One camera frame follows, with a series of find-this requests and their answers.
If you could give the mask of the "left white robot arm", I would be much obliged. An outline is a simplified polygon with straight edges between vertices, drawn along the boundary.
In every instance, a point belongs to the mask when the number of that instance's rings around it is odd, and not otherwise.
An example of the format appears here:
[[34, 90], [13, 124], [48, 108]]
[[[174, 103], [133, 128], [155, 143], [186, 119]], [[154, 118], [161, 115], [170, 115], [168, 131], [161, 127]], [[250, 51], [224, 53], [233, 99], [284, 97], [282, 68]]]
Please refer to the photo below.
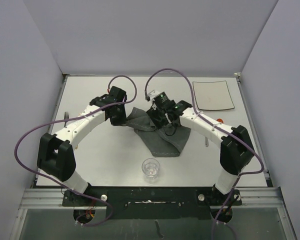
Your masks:
[[92, 193], [87, 189], [89, 183], [76, 171], [74, 148], [95, 127], [108, 119], [112, 125], [120, 126], [127, 117], [123, 104], [107, 108], [88, 105], [79, 117], [54, 134], [46, 133], [40, 138], [37, 167], [74, 190], [74, 200], [85, 206], [90, 203]]

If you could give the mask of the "grey cloth placemat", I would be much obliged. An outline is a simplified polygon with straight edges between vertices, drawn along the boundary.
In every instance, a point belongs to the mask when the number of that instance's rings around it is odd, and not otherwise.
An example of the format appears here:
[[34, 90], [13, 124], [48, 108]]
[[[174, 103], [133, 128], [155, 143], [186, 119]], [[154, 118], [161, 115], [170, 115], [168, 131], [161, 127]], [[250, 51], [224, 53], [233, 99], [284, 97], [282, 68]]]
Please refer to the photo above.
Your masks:
[[179, 126], [157, 129], [147, 113], [134, 107], [127, 117], [127, 127], [133, 128], [152, 156], [159, 158], [175, 158], [180, 156], [190, 137], [191, 130]]

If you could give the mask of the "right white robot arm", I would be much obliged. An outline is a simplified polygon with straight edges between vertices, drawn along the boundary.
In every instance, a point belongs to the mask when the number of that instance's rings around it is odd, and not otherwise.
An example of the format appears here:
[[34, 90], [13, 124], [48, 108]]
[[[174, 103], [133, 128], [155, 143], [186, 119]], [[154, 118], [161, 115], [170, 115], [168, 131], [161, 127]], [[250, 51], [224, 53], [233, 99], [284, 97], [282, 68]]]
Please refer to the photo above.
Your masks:
[[176, 103], [169, 99], [163, 102], [153, 99], [146, 113], [158, 129], [169, 124], [189, 128], [219, 147], [222, 170], [214, 185], [216, 189], [212, 192], [212, 197], [220, 205], [229, 201], [230, 191], [237, 178], [254, 157], [248, 130], [242, 125], [232, 127], [216, 121], [198, 112], [184, 100]]

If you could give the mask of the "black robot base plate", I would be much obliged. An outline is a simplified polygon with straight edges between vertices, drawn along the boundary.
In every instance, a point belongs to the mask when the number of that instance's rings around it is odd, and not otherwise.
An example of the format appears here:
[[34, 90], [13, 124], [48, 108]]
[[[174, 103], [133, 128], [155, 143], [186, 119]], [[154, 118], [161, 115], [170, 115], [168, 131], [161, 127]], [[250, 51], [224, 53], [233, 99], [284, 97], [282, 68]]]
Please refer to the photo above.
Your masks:
[[232, 207], [242, 205], [239, 190], [230, 197], [215, 187], [118, 187], [90, 186], [84, 195], [66, 190], [64, 207], [104, 207], [113, 220], [174, 220], [218, 217], [230, 221]]

